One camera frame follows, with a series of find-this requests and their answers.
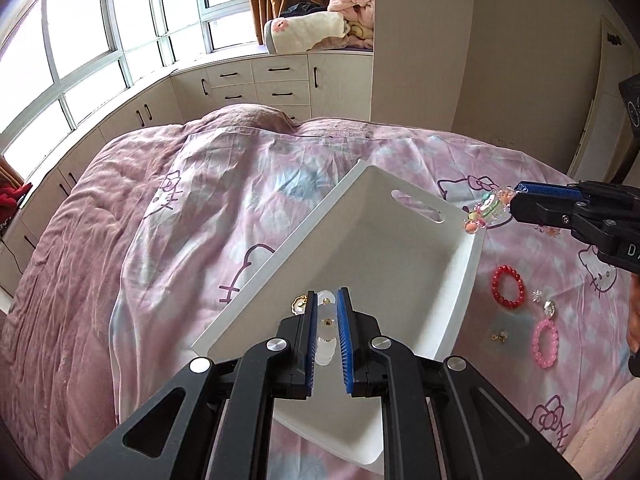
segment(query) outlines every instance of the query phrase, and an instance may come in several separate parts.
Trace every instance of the clothes pile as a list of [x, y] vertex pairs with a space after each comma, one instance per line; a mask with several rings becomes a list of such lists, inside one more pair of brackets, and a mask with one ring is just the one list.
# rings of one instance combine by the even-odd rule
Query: clothes pile
[[329, 0], [325, 8], [301, 2], [264, 24], [270, 54], [296, 54], [330, 48], [373, 50], [375, 0]]

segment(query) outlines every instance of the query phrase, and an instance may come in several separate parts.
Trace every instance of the hello kitty print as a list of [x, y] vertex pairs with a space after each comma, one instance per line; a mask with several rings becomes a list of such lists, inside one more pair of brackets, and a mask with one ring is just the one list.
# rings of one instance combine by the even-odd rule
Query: hello kitty print
[[[146, 219], [122, 267], [110, 325], [118, 416], [129, 415], [137, 399], [161, 386], [158, 378], [170, 377], [188, 362], [183, 357], [204, 327], [357, 160], [460, 208], [520, 180], [569, 182], [521, 153], [453, 134], [327, 121], [333, 122], [324, 137], [318, 137], [317, 121], [295, 126], [295, 135], [236, 126], [202, 131], [175, 155], [158, 192], [145, 204]], [[526, 302], [515, 311], [492, 296], [498, 265], [517, 269], [524, 280]], [[550, 232], [509, 218], [486, 232], [453, 353], [469, 359], [563, 452], [575, 432], [630, 380], [628, 286], [628, 273], [599, 262], [595, 249], [569, 231]], [[558, 359], [546, 369], [530, 353], [532, 331], [544, 317], [542, 306], [530, 300], [537, 288], [557, 305]], [[492, 341], [502, 330], [507, 341]], [[277, 423], [271, 442], [279, 478], [368, 480], [356, 466]]]

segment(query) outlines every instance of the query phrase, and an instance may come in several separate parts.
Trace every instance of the black cable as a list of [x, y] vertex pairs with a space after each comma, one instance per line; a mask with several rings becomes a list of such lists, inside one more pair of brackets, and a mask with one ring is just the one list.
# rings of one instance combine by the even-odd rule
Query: black cable
[[24, 272], [22, 272], [22, 271], [20, 270], [20, 264], [18, 263], [18, 258], [16, 258], [16, 257], [15, 257], [14, 252], [13, 252], [11, 249], [9, 249], [9, 246], [5, 243], [5, 241], [4, 241], [4, 240], [2, 240], [2, 244], [3, 244], [3, 245], [7, 248], [7, 250], [11, 253], [11, 256], [13, 256], [13, 257], [14, 257], [14, 260], [15, 260], [15, 266], [16, 266], [16, 267], [18, 267], [18, 272], [20, 272], [20, 274], [24, 274]]

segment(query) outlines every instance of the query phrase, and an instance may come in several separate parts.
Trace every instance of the pink bead bracelet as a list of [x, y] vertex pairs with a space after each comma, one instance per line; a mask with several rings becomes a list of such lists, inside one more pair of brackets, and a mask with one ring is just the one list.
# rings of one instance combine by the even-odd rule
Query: pink bead bracelet
[[[540, 334], [545, 328], [551, 330], [552, 337], [551, 356], [548, 358], [545, 358], [540, 351]], [[556, 361], [558, 355], [558, 329], [550, 319], [543, 319], [536, 326], [533, 332], [533, 340], [531, 341], [531, 351], [535, 361], [543, 368], [549, 368]]]

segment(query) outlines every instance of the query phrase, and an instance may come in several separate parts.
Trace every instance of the drawer handle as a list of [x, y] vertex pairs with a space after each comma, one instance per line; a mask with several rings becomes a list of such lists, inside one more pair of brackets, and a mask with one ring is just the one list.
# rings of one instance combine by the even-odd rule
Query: drawer handle
[[35, 246], [35, 245], [33, 245], [33, 244], [31, 243], [31, 240], [29, 240], [29, 239], [27, 238], [27, 235], [24, 235], [24, 239], [25, 239], [25, 240], [27, 240], [27, 243], [28, 243], [31, 247], [33, 247], [34, 249], [36, 248], [36, 246]]

